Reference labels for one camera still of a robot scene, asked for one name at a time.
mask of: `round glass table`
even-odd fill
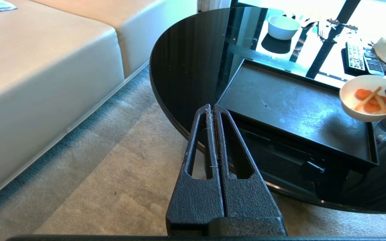
[[[343,67],[345,43],[333,41],[346,30],[331,29],[322,41],[310,27],[280,41],[267,34],[276,15],[283,12],[217,9],[167,29],[150,57],[159,105],[186,138],[198,108],[227,108],[271,191],[386,213],[386,150],[377,151],[371,124],[346,116],[337,97],[352,78]]]

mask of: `beige carpet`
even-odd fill
[[[32,233],[165,235],[186,143],[157,104],[148,69],[141,71],[0,192],[0,241]],[[386,236],[386,215],[275,198],[290,235]]]

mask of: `bowl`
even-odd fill
[[[269,18],[268,33],[279,40],[291,39],[300,28],[300,23],[285,16],[273,16]]]
[[[366,89],[374,91],[378,87],[382,87],[378,93],[381,96],[385,96],[386,78],[376,75],[361,75],[347,81],[339,91],[339,97],[342,102],[343,110],[352,118],[361,120],[362,122],[378,122],[381,119],[386,118],[386,113],[382,110],[377,111],[374,114],[370,114],[361,108],[359,111],[354,108],[360,104],[361,100],[355,97],[355,92],[358,89]]]

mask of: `sofa seat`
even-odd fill
[[[9,2],[18,9],[0,12],[0,188],[124,82],[112,26]]]
[[[35,0],[113,26],[127,78],[148,63],[160,35],[197,13],[197,0]]]

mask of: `sliced carrot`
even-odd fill
[[[364,105],[364,110],[368,113],[374,113],[380,110],[380,106],[371,105],[370,103],[367,103]]]
[[[386,97],[385,97],[385,96],[381,96],[381,95],[380,95],[380,97],[381,97],[381,99],[383,100],[383,102],[386,104]],[[377,101],[377,99],[376,99],[375,97],[371,98],[371,99],[369,100],[369,103],[370,103],[371,105],[379,106],[379,103],[378,103],[378,101]]]
[[[367,97],[369,97],[369,95],[371,95],[371,94],[372,94],[372,91],[370,91],[370,90],[358,89],[355,92],[355,97],[357,97],[360,100],[364,100]]]

